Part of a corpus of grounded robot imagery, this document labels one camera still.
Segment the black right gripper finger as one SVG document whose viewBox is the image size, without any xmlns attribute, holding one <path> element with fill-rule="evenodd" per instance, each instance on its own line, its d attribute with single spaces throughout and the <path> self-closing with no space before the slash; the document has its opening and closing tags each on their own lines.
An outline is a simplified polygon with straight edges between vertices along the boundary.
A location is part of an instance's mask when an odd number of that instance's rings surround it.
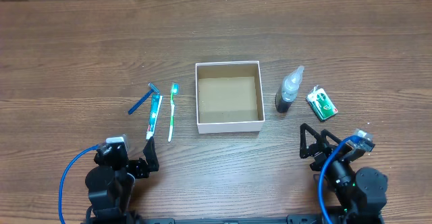
<svg viewBox="0 0 432 224">
<path fill-rule="evenodd" d="M 337 136 L 333 135 L 330 131 L 328 131 L 326 129 L 321 131 L 320 137 L 321 137 L 321 149 L 322 150 L 326 150 L 326 149 L 334 150 L 342 142 Z M 329 141 L 327 140 L 328 138 L 333 140 L 336 143 L 336 145 L 330 144 Z"/>
<path fill-rule="evenodd" d="M 311 145 L 306 144 L 306 132 L 308 132 L 314 139 L 315 143 Z M 305 159 L 315 156 L 320 152 L 321 135 L 316 132 L 307 123 L 300 126 L 300 158 Z"/>
</svg>

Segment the green soap packet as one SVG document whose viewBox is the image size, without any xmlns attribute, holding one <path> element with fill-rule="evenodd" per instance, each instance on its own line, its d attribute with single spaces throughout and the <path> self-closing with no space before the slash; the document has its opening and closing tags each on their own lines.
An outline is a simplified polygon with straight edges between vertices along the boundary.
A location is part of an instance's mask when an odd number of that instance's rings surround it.
<svg viewBox="0 0 432 224">
<path fill-rule="evenodd" d="M 338 113 L 326 91 L 319 85 L 314 86 L 307 94 L 306 101 L 320 121 L 326 121 Z"/>
</svg>

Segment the clear bottle with dark liquid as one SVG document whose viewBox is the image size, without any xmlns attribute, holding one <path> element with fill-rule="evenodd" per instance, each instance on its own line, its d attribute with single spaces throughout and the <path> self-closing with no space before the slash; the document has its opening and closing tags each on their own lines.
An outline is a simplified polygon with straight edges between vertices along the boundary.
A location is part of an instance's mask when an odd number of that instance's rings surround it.
<svg viewBox="0 0 432 224">
<path fill-rule="evenodd" d="M 291 74 L 287 75 L 275 95 L 275 107 L 279 113 L 286 113 L 295 101 L 300 84 L 304 66 L 300 65 Z"/>
</svg>

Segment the blue disposable razor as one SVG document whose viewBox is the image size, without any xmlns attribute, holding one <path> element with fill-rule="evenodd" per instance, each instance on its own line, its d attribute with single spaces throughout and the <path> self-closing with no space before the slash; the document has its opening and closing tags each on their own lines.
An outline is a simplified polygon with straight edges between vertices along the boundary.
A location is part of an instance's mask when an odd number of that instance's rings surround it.
<svg viewBox="0 0 432 224">
<path fill-rule="evenodd" d="M 160 94 L 160 90 L 153 83 L 149 82 L 148 86 L 150 90 L 128 110 L 128 115 L 133 114 L 133 112 L 135 112 L 135 110 L 137 110 L 137 108 L 139 108 L 139 106 L 141 106 L 141 104 L 150 97 L 150 95 Z"/>
</svg>

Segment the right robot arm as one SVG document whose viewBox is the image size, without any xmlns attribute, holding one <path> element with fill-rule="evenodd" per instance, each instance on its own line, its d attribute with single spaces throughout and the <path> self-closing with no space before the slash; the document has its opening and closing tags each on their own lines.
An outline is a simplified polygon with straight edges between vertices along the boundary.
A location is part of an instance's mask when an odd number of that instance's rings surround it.
<svg viewBox="0 0 432 224">
<path fill-rule="evenodd" d="M 321 212 L 290 217 L 299 223 L 383 223 L 388 177 L 372 167 L 354 171 L 350 164 L 371 152 L 373 136 L 361 129 L 341 140 L 328 130 L 300 126 L 300 158 L 313 158 Z"/>
</svg>

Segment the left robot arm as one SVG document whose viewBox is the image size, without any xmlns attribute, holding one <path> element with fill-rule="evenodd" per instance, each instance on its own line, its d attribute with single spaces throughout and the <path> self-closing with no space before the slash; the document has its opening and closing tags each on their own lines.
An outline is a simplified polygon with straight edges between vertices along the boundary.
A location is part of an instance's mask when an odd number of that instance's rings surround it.
<svg viewBox="0 0 432 224">
<path fill-rule="evenodd" d="M 148 178 L 159 170 L 155 140 L 151 136 L 143 149 L 144 159 L 128 158 L 126 135 L 107 138 L 97 145 L 94 162 L 97 166 L 86 176 L 88 199 L 85 222 L 88 224 L 136 224 L 144 219 L 128 209 L 137 179 Z"/>
</svg>

